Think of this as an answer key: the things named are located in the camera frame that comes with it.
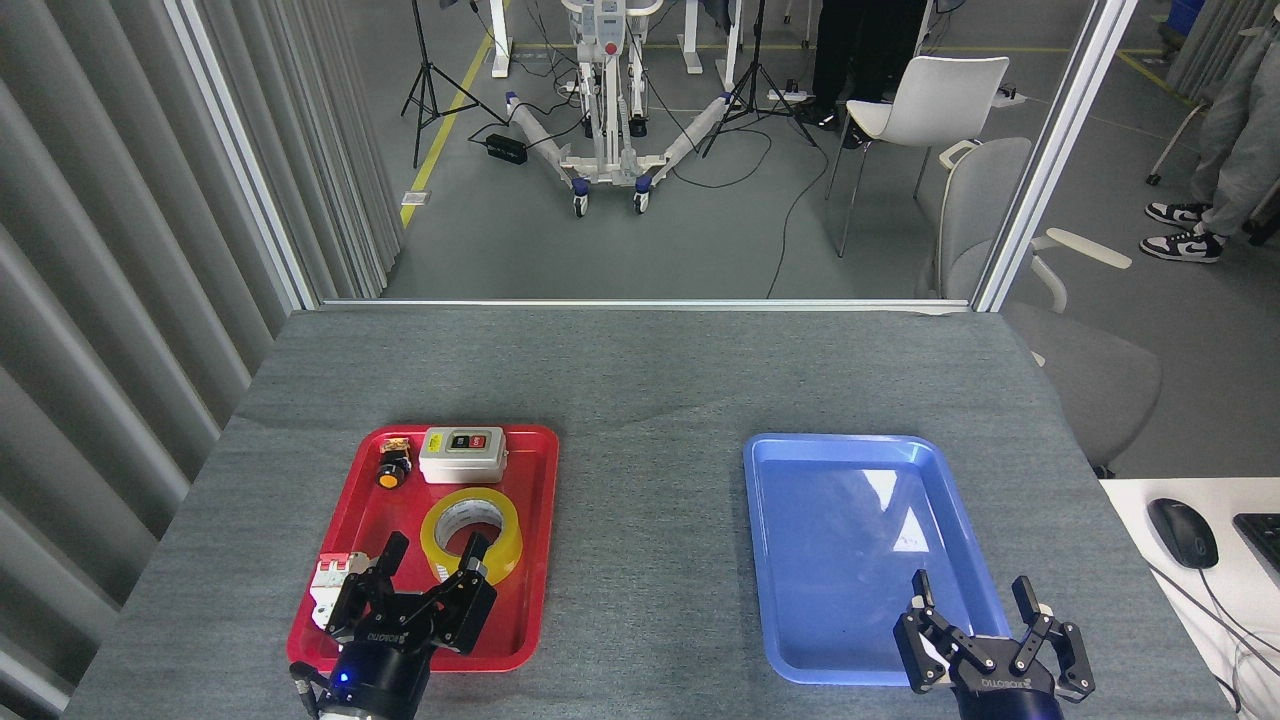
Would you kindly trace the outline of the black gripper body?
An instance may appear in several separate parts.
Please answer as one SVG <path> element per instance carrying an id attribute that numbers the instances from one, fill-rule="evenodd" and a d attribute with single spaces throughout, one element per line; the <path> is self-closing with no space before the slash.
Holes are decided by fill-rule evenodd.
<path id="1" fill-rule="evenodd" d="M 1055 698 L 1055 679 L 1039 661 L 1024 674 L 996 664 L 992 673 L 963 661 L 950 669 L 960 719 L 1064 719 Z"/>
<path id="2" fill-rule="evenodd" d="M 425 692 L 433 648 L 433 623 L 379 628 L 358 637 L 330 624 L 342 639 L 340 656 L 325 691 L 326 719 L 412 719 Z"/>

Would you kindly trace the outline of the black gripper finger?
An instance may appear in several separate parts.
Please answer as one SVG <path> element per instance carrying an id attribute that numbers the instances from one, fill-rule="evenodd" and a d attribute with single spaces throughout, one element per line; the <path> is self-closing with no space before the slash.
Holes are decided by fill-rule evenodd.
<path id="1" fill-rule="evenodd" d="M 1048 643 L 1056 653 L 1059 675 L 1056 680 L 1050 679 L 1047 688 L 1068 702 L 1080 703 L 1096 688 L 1080 628 L 1057 620 L 1052 610 L 1038 601 L 1029 577 L 1018 577 L 1011 589 L 1027 632 L 1007 669 L 1019 679 L 1029 678 L 1034 667 L 1044 670 L 1036 656 Z"/>
<path id="2" fill-rule="evenodd" d="M 468 655 L 497 601 L 483 564 L 490 541 L 474 532 L 460 568 L 426 593 L 412 596 L 404 611 L 404 648 L 411 653 L 444 648 Z"/>
<path id="3" fill-rule="evenodd" d="M 968 665 L 978 673 L 991 673 L 991 655 L 950 623 L 934 606 L 925 570 L 911 577 L 913 596 L 893 626 L 893 638 L 911 692 L 924 694 L 940 682 L 952 680 L 952 673 Z"/>
<path id="4" fill-rule="evenodd" d="M 329 637 L 338 643 L 347 643 L 379 623 L 387 603 L 396 594 L 392 579 L 408 547 L 408 538 L 393 530 L 376 561 L 365 571 L 351 573 L 344 579 L 324 626 Z"/>

